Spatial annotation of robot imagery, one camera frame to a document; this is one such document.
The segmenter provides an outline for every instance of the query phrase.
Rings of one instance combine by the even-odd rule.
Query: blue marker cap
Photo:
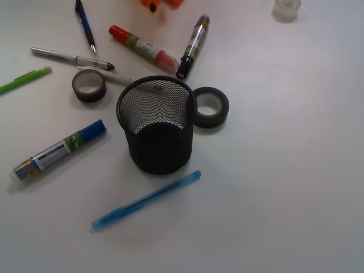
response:
[[[91,125],[83,128],[82,130],[78,131],[81,135],[82,139],[87,143],[90,142],[95,137],[101,135],[103,132],[106,131],[105,125],[101,119],[97,122],[92,123]]]

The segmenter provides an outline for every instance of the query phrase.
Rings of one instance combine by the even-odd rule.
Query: tape roll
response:
[[[77,73],[72,80],[72,88],[77,98],[83,102],[98,101],[106,94],[103,75],[91,69]]]
[[[223,92],[212,87],[201,87],[193,91],[197,100],[197,115],[195,119],[195,125],[203,128],[214,128],[217,127],[226,120],[229,112],[229,100]],[[201,106],[202,97],[208,95],[208,105],[213,105],[216,109],[214,114],[203,114],[199,112],[198,107]]]

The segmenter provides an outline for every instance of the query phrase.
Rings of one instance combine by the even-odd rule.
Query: red marker cap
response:
[[[130,35],[130,32],[127,32],[115,25],[110,27],[109,33],[113,35],[115,39],[119,40],[123,44],[125,44],[126,38]]]

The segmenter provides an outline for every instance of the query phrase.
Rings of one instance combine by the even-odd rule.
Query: green pen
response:
[[[44,75],[49,74],[51,72],[52,72],[51,67],[45,67],[41,70],[37,70],[37,71],[33,70],[29,73],[26,73],[25,75],[16,78],[14,81],[12,81],[6,85],[0,86],[0,95],[4,94],[10,90],[13,90],[15,88],[18,88],[24,84],[27,84],[28,82],[34,81],[37,78],[43,77]]]

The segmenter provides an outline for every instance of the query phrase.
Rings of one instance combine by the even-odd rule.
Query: mesh cup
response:
[[[139,168],[164,175],[188,161],[197,103],[185,83],[167,76],[141,78],[120,95],[116,112]]]

